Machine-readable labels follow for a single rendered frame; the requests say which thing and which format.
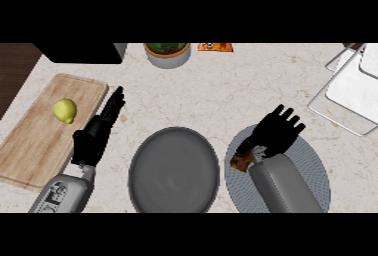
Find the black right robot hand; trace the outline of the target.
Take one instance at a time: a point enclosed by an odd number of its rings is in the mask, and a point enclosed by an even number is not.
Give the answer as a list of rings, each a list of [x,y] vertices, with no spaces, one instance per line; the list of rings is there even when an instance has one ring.
[[[265,157],[283,154],[305,128],[294,109],[279,105],[257,124],[252,134],[242,141],[236,152],[246,153],[255,146],[264,146]]]

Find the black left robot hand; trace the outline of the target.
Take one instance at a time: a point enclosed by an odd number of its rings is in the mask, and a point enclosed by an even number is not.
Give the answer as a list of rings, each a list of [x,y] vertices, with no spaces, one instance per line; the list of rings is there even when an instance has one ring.
[[[84,129],[74,132],[72,164],[79,166],[97,165],[124,104],[122,87],[118,87],[107,99],[102,113],[91,117]]]

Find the brown sweet potato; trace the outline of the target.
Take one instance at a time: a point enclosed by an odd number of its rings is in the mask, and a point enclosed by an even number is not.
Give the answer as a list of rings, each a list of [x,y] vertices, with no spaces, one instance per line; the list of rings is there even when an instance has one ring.
[[[251,146],[243,142],[230,159],[230,167],[240,172],[245,172],[251,163],[260,163],[265,156],[264,146]]]

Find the round grey placemat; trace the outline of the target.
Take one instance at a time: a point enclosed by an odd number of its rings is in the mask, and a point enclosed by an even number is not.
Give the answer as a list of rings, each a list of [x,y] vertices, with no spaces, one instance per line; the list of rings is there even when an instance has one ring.
[[[230,167],[230,159],[239,144],[251,135],[255,125],[246,127],[233,137],[224,157],[224,179],[232,202],[240,213],[268,213],[264,200],[260,196],[254,182],[246,173]],[[329,211],[330,188],[326,169],[314,149],[305,140],[298,137],[292,146],[285,152],[307,187],[320,205],[322,211]]]

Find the wooden cutting board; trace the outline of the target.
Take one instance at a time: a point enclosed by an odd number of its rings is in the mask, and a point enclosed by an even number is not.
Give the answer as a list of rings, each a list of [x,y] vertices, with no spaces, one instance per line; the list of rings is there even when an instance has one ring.
[[[72,133],[93,117],[107,92],[102,81],[57,74],[41,91],[0,145],[0,182],[38,192],[63,171],[72,155]],[[74,122],[60,122],[53,105],[68,98],[76,105]]]

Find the yellow lemon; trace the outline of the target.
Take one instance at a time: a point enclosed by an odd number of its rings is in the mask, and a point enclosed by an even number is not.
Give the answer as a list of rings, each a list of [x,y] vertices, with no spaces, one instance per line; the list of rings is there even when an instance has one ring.
[[[68,98],[60,99],[53,105],[53,114],[59,121],[71,124],[76,116],[75,102]]]

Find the round grey plate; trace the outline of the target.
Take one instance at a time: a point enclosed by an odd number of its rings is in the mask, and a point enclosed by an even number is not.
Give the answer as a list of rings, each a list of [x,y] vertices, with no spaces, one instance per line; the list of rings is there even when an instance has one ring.
[[[220,183],[218,159],[205,137],[169,127],[143,141],[128,169],[128,194],[141,213],[205,213]]]

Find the black appliance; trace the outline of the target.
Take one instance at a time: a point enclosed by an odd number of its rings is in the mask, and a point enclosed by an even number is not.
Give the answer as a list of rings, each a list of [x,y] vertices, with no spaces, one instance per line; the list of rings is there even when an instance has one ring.
[[[125,43],[35,43],[34,46],[53,63],[121,64]]]

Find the orange packet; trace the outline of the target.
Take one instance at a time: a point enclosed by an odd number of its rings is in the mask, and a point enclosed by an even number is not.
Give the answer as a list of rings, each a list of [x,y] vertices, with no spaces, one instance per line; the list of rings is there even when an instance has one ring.
[[[230,43],[199,43],[199,51],[217,51],[217,52],[232,52],[233,47]]]

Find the potted plant in grey pot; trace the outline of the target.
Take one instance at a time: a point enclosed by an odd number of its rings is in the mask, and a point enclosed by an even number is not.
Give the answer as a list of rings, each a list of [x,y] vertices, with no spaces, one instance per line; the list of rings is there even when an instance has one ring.
[[[144,43],[147,60],[162,69],[180,67],[190,57],[189,43]]]

